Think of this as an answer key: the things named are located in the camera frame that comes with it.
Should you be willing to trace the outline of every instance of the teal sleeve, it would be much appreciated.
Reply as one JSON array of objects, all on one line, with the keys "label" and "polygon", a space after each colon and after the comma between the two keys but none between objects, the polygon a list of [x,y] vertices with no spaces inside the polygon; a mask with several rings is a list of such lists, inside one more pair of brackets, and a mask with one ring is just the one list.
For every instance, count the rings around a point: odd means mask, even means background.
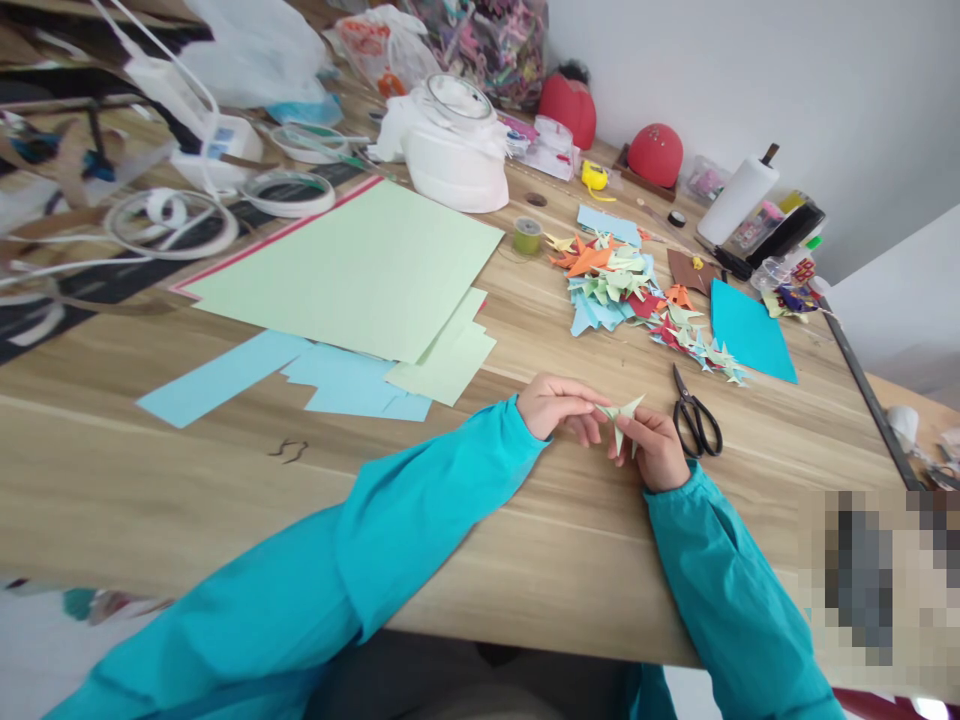
[{"label": "teal sleeve", "polygon": [[343,505],[211,575],[114,648],[48,718],[299,717],[312,689],[302,685],[317,677],[308,671],[389,620],[512,497],[546,446],[514,398],[368,463]]},{"label": "teal sleeve", "polygon": [[810,629],[760,548],[700,464],[647,493],[660,558],[724,718],[844,717]]}]

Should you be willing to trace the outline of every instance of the orange origami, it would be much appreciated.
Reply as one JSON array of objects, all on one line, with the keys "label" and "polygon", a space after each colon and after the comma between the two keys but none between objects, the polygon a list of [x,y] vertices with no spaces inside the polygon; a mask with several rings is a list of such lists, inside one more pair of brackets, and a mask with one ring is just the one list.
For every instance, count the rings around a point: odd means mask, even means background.
[{"label": "orange origami", "polygon": [[618,243],[616,240],[611,240],[610,247],[597,250],[596,248],[584,245],[583,241],[577,237],[577,249],[580,251],[580,257],[577,258],[576,262],[570,268],[567,277],[577,277],[577,275],[588,273],[594,268],[598,270],[609,270],[610,268],[607,267],[607,262],[609,262],[610,256],[613,255],[614,250],[621,247],[626,247],[626,243]]},{"label": "orange origami", "polygon": [[666,295],[666,300],[661,300],[657,305],[657,312],[663,310],[668,302],[672,302],[674,305],[678,305],[686,310],[691,312],[696,312],[697,309],[693,306],[693,303],[690,302],[690,296],[687,294],[687,288],[683,285],[671,285],[670,289],[667,290],[664,295]]}]

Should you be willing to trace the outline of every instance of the hand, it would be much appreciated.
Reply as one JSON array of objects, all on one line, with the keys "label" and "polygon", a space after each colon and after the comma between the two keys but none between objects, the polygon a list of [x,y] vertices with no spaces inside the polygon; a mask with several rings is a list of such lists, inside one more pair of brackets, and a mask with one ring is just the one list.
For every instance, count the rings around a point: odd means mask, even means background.
[{"label": "hand", "polygon": [[517,411],[537,440],[546,440],[566,423],[584,447],[600,442],[600,423],[607,416],[594,405],[609,407],[608,398],[571,378],[537,375],[517,398]]},{"label": "hand", "polygon": [[617,455],[616,440],[611,434],[607,456],[616,458],[617,467],[623,467],[632,448],[627,439],[634,440],[637,443],[637,467],[647,490],[661,493],[685,485],[690,479],[690,468],[683,456],[673,420],[644,407],[638,407],[633,417],[633,420],[623,415],[617,418],[617,427],[624,435],[623,446]]}]

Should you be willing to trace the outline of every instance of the scissors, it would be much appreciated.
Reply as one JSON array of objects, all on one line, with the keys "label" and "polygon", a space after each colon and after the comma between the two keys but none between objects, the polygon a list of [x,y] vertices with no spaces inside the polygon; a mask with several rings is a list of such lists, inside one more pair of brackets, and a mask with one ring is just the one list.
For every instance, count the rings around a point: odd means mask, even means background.
[{"label": "scissors", "polygon": [[[703,456],[703,453],[706,452],[707,455],[713,455],[716,457],[723,451],[723,435],[720,434],[720,425],[717,424],[716,418],[707,410],[707,406],[700,402],[700,399],[696,395],[691,395],[690,391],[687,390],[687,386],[683,384],[683,378],[680,377],[680,370],[677,368],[677,364],[673,364],[673,378],[677,381],[677,390],[680,391],[680,399],[677,400],[677,404],[673,407],[673,424],[677,427],[677,434],[680,436],[680,446],[683,448],[683,451],[690,457],[699,459]],[[683,434],[680,432],[680,413],[683,413],[683,417],[687,420],[687,427],[690,428],[690,434],[693,435],[693,439],[696,442],[696,451],[694,452],[687,447],[687,444],[683,441]],[[713,425],[713,432],[717,436],[717,446],[712,448],[707,442],[707,435],[703,431],[703,415],[707,416],[707,420],[710,421],[710,424]]]}]

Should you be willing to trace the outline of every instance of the wall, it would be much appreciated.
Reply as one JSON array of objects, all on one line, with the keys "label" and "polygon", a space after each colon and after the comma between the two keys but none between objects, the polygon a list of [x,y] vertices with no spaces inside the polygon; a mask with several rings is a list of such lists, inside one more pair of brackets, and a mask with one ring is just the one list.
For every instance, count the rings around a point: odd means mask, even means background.
[{"label": "wall", "polygon": [[836,283],[958,199],[958,26],[956,0],[550,0],[548,42],[590,68],[604,140],[665,122],[730,170],[779,143]]},{"label": "wall", "polygon": [[861,364],[960,410],[960,205],[857,270],[830,304]]}]

